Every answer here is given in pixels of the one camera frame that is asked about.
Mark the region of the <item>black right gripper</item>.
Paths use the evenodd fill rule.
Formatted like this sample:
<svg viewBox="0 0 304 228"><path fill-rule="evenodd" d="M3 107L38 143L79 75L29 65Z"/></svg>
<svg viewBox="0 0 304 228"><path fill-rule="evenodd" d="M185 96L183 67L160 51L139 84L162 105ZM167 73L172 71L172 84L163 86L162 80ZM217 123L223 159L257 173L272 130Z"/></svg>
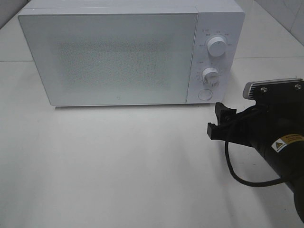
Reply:
<svg viewBox="0 0 304 228"><path fill-rule="evenodd" d="M260 154L304 153L304 103L255 104L242 112L217 102L218 124L207 124L211 140L255 148Z"/></svg>

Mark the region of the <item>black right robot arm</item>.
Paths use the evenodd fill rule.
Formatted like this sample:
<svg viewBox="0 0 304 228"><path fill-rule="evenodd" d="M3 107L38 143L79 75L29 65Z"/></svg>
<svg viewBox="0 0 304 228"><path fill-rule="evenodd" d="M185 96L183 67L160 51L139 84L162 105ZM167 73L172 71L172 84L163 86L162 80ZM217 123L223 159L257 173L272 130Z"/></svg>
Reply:
<svg viewBox="0 0 304 228"><path fill-rule="evenodd" d="M294 205L304 218L304 105L277 103L255 105L237 112L215 104L217 124L208 123L212 140L225 143L225 158L231 176L238 182L256 188L285 183L294 194ZM252 182L239 177L232 166L228 145L236 143L254 148L278 175L277 179Z"/></svg>

